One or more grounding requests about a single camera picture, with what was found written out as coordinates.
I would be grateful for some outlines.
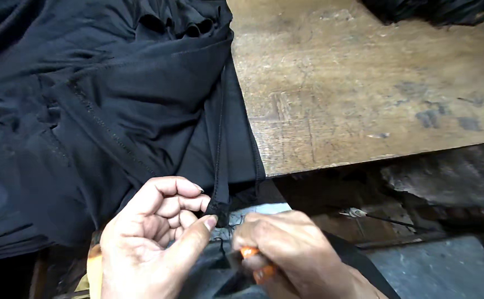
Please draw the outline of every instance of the fingernail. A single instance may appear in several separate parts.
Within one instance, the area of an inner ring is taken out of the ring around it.
[[[202,187],[199,187],[199,185],[198,185],[198,184],[194,184],[194,186],[196,186],[196,188],[198,188],[198,189],[199,189],[199,190],[200,190],[202,193],[204,193],[204,192],[205,192],[205,191],[203,190],[203,188],[202,188]]]
[[[216,222],[218,222],[218,216],[210,215],[209,218],[205,221],[205,226],[212,231],[216,226]]]

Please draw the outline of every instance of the black garment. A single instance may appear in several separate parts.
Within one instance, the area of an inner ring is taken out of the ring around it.
[[[362,0],[384,24],[421,17],[433,25],[484,22],[484,0]]]
[[[225,1],[0,2],[0,186],[63,245],[89,240],[151,177],[230,197],[264,178]]]

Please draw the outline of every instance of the person's left hand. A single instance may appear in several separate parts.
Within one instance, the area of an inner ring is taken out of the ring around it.
[[[148,180],[102,233],[102,298],[179,294],[218,221],[191,212],[207,209],[211,199],[201,193],[182,177]]]

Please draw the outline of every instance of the wooden table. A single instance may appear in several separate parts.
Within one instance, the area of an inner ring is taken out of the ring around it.
[[[484,143],[484,24],[382,26],[355,0],[229,0],[266,174]]]

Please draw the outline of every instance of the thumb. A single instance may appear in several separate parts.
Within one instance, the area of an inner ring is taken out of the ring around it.
[[[218,217],[206,215],[198,219],[181,235],[179,240],[165,250],[167,261],[180,274],[187,274],[207,246]]]

